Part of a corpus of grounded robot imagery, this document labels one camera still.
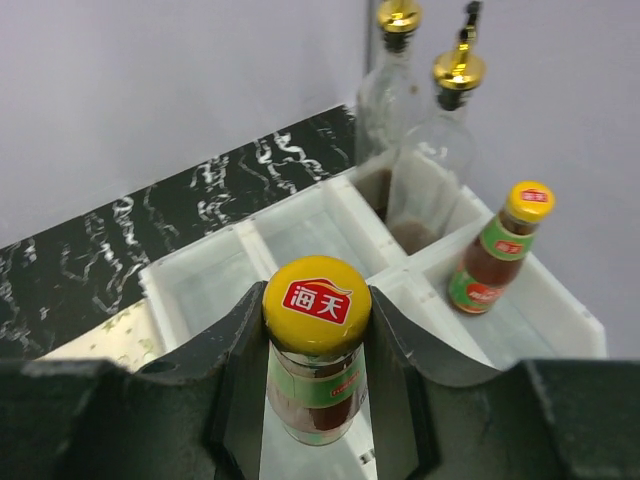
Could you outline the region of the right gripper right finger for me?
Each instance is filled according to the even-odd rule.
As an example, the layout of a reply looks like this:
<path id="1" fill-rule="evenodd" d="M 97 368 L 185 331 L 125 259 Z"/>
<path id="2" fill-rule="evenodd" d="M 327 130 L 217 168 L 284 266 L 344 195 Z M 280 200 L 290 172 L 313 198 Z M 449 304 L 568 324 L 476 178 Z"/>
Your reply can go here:
<path id="1" fill-rule="evenodd" d="M 484 365 L 373 289 L 367 382 L 382 479 L 635 479 L 639 365 Z"/>

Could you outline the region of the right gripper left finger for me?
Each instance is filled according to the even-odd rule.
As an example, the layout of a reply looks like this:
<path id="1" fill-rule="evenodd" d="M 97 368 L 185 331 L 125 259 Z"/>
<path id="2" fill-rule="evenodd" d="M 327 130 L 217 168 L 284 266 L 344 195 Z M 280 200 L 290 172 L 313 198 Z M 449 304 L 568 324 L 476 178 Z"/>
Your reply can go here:
<path id="1" fill-rule="evenodd" d="M 108 360 L 3 361 L 5 479 L 255 479 L 268 339 L 264 282 L 131 372 Z"/>

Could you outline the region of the yellow-cap sauce bottle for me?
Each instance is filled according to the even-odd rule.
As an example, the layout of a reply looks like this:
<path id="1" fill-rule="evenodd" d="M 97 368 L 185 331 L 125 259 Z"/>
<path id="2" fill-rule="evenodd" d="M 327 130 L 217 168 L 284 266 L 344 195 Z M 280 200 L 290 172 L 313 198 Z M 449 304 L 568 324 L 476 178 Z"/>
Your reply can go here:
<path id="1" fill-rule="evenodd" d="M 447 295 L 452 307 L 470 315 L 489 311 L 518 275 L 540 223 L 554 206 L 548 186 L 537 181 L 515 184 L 450 277 Z"/>
<path id="2" fill-rule="evenodd" d="M 339 440 L 367 394 L 364 334 L 372 298 L 343 260 L 306 256 L 268 281 L 267 398 L 284 429 L 309 446 Z"/>

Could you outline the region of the gold-top glass oil bottle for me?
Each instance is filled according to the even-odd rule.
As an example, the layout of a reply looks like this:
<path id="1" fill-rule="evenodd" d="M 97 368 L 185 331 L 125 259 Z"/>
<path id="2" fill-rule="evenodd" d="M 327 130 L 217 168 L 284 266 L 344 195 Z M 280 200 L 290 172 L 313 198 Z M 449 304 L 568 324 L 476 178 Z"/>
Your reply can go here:
<path id="1" fill-rule="evenodd" d="M 356 96 L 355 187 L 380 219 L 387 214 L 397 149 L 423 112 L 411 71 L 411 39 L 421 20 L 416 1 L 380 4 L 381 51 Z"/>

